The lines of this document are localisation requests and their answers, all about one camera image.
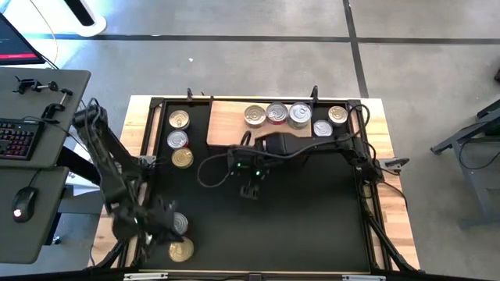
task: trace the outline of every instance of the black tray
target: black tray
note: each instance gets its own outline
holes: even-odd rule
[[[186,237],[193,240],[195,254],[185,262],[169,258],[169,245],[155,245],[142,269],[216,272],[368,272],[373,260],[371,236],[361,211],[353,168],[340,155],[314,155],[301,169],[275,169],[260,188],[259,200],[239,196],[246,180],[232,176],[220,187],[204,188],[196,181],[199,163],[211,153],[206,144],[213,98],[152,99],[162,106],[155,143],[157,158],[169,159],[173,150],[166,136],[173,130],[168,116],[186,111],[191,124],[186,130],[188,147],[195,161],[189,169],[167,164],[156,168],[145,203],[155,207],[158,196],[176,200],[178,211],[189,220]],[[272,102],[272,100],[227,101]],[[286,100],[294,103],[299,100]],[[346,107],[348,101],[318,101],[313,118],[326,119],[331,106]],[[148,126],[145,144],[148,143]],[[352,132],[352,124],[334,134]],[[227,172],[225,159],[203,171],[207,183],[218,182]]]

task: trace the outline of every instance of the wooden table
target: wooden table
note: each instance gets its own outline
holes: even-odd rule
[[[123,124],[123,131],[120,140],[125,148],[132,155],[139,155],[143,136],[145,133],[146,119],[148,118],[149,102],[151,98],[161,98],[162,96],[132,96],[127,110],[125,123]],[[165,98],[179,98],[179,96],[163,96]],[[258,98],[258,97],[227,97],[225,98]],[[384,106],[382,101],[378,98],[361,99],[361,102],[368,106],[371,113],[371,120],[366,128],[368,134],[368,141],[377,150],[377,158],[392,158],[394,152],[392,151],[391,138],[387,121],[384,114]],[[153,127],[150,136],[150,145],[148,148],[148,155],[152,154],[152,147],[155,141],[156,124],[158,123],[159,114],[155,114],[153,119]],[[385,180],[401,190],[401,182],[398,176],[390,175],[384,172]],[[408,213],[405,208],[403,198],[391,188],[384,184],[378,185],[378,194],[380,199],[380,206],[384,218],[384,226],[387,236],[391,239],[392,243],[398,248],[400,254],[405,257],[406,261],[415,268],[419,268],[418,257],[416,256],[415,244],[413,242],[412,230],[409,223]],[[103,209],[101,218],[99,220],[97,232],[95,234],[94,246],[92,249],[92,256],[96,263],[100,262],[107,253],[111,250],[116,243],[116,239],[111,231],[112,219],[108,217]],[[380,266],[384,265],[382,259],[382,251],[380,242],[377,236],[372,231],[373,245],[377,258],[377,263]],[[127,255],[126,264],[129,265],[134,256],[135,240],[130,242],[129,252]]]

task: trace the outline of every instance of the white cable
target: white cable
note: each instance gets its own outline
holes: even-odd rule
[[[38,9],[38,7],[33,3],[33,0],[29,0],[29,1],[31,2],[31,5],[33,5],[33,7],[37,10],[37,12],[41,16],[41,18],[45,21],[45,24],[47,25],[47,27],[50,30],[50,33],[52,34],[52,39],[54,39],[54,43],[55,43],[55,57],[52,60],[52,62],[55,64],[55,61],[57,59],[57,55],[59,54],[59,46],[57,44],[57,40],[55,39],[54,30],[52,30],[52,27],[50,27],[50,24],[48,24],[48,21],[45,19],[44,15],[41,14],[41,12]]]

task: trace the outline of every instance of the gold can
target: gold can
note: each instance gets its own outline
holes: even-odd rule
[[[347,121],[347,110],[340,106],[332,106],[328,110],[328,120],[334,126],[340,126]]]
[[[187,261],[195,252],[195,245],[187,237],[182,237],[184,242],[172,242],[169,248],[169,256],[172,261]]]
[[[184,110],[176,110],[170,114],[169,123],[178,130],[185,130],[189,127],[189,114]]]
[[[181,169],[186,169],[193,164],[195,157],[189,148],[180,148],[172,153],[172,163]]]

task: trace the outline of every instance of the concrete floor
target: concrete floor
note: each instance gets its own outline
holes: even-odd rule
[[[56,33],[71,30],[67,13],[49,16],[64,11],[60,1],[47,1],[48,6],[35,2]],[[500,68],[500,0],[87,2],[108,20],[107,34],[330,38],[331,42],[58,40],[57,64],[92,72],[85,100],[98,98],[117,133],[132,94],[185,94],[190,87],[206,94],[307,96],[317,84],[322,97],[382,98],[395,154],[411,159],[403,170],[402,186],[421,268],[500,279],[500,228],[459,228],[461,219],[478,215],[478,207],[455,156],[429,151],[500,98],[500,84],[492,80]],[[382,43],[359,43],[359,52],[356,47],[353,52],[350,43],[332,39],[353,35],[345,16],[349,4],[357,36],[382,38]],[[23,33],[46,34],[43,21],[23,20],[20,9],[24,16],[37,16],[28,5],[16,0],[5,15]],[[387,38],[430,40],[388,44]],[[464,40],[434,40],[443,38]],[[493,40],[479,44],[471,38]],[[53,58],[51,40],[30,42]],[[359,81],[366,83],[367,93],[360,92]],[[0,274],[85,267],[97,219],[64,217],[57,230],[67,237],[62,246],[45,248],[34,265],[0,265]]]

